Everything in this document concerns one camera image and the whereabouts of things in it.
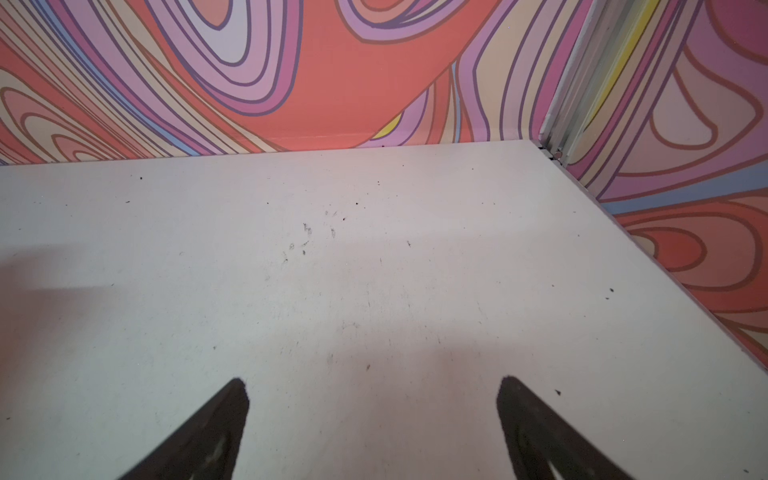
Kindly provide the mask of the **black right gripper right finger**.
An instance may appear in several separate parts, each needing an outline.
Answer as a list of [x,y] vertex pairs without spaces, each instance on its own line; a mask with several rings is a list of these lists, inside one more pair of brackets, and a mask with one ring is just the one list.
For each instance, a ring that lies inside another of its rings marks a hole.
[[518,378],[502,379],[496,408],[518,479],[630,477]]

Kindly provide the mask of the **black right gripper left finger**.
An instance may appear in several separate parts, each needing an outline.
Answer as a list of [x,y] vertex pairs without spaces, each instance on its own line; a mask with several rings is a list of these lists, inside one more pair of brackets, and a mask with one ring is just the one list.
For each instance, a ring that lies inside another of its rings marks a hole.
[[121,478],[232,478],[248,410],[245,383],[239,378],[230,380]]

